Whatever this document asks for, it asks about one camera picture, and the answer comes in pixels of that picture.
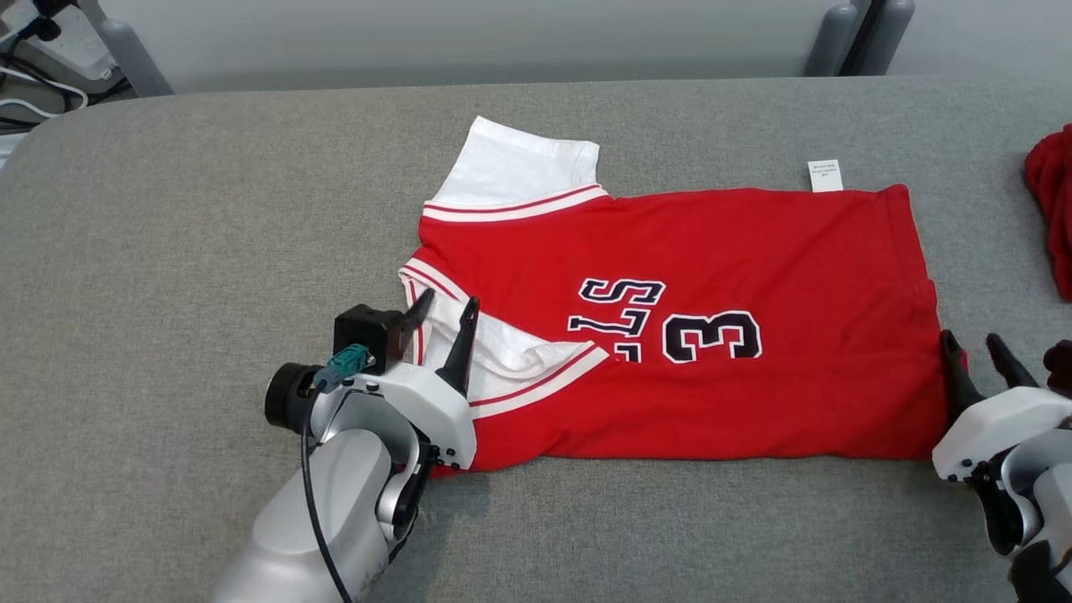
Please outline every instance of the robotic arm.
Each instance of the robotic arm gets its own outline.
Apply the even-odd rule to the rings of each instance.
[[[1021,603],[1072,603],[1072,341],[1051,349],[1051,389],[1039,384],[997,335],[986,338],[1009,389],[984,398],[964,350],[943,332],[952,425],[934,448],[938,475],[967,484],[983,504],[991,544],[1012,560]]]
[[[442,368],[401,362],[432,295],[405,313],[357,306],[336,319],[326,367],[277,371],[265,415],[302,435],[302,468],[257,516],[214,601],[362,600],[405,544],[431,468],[473,462],[476,298]]]

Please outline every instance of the white cable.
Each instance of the white cable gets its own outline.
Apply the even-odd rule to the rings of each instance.
[[[14,69],[9,69],[9,68],[5,68],[5,67],[0,67],[0,73],[6,73],[8,75],[12,75],[14,77],[26,79],[27,82],[32,82],[34,84],[41,84],[40,82],[38,82],[33,77],[30,77],[29,75],[23,73],[21,71],[15,71]],[[46,79],[45,82],[48,82],[49,84],[51,84],[53,86],[56,86],[57,88],[62,88],[63,90],[69,90],[69,91],[74,92],[75,94],[78,94],[79,97],[81,97],[81,106],[77,107],[75,111],[77,111],[78,108],[86,108],[86,106],[89,105],[89,97],[86,94],[86,92],[83,92],[81,90],[79,90],[79,89],[77,89],[77,88],[75,88],[73,86],[68,86],[66,84],[60,84],[59,82],[53,82],[50,79]],[[45,119],[53,118],[53,117],[59,117],[59,115],[60,115],[58,113],[48,113],[47,111],[43,111],[43,109],[39,108],[36,105],[30,104],[30,103],[28,103],[28,102],[26,102],[26,101],[24,101],[21,99],[4,99],[4,100],[0,101],[0,107],[2,107],[2,106],[9,106],[9,105],[18,105],[18,106],[26,107],[26,108],[32,111],[33,113],[40,115],[41,117],[44,117]]]

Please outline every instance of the power plug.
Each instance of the power plug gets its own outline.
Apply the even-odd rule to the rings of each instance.
[[[0,20],[3,20],[8,29],[17,31],[30,25],[40,14],[33,0],[15,0],[0,15]],[[53,20],[60,28],[60,34],[55,40],[45,42],[34,35],[27,39],[26,43],[86,79],[111,77],[116,60],[86,18],[86,13],[68,5],[56,13]]]

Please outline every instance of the white clothing tag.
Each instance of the white clothing tag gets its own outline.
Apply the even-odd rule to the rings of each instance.
[[[836,159],[828,161],[809,161],[807,171],[812,175],[812,191],[825,193],[830,191],[843,191],[842,168]]]

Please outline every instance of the folded garment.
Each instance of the folded garment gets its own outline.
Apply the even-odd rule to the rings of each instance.
[[[1039,142],[1024,163],[1027,188],[1049,222],[1046,248],[1057,290],[1072,300],[1072,123]]]

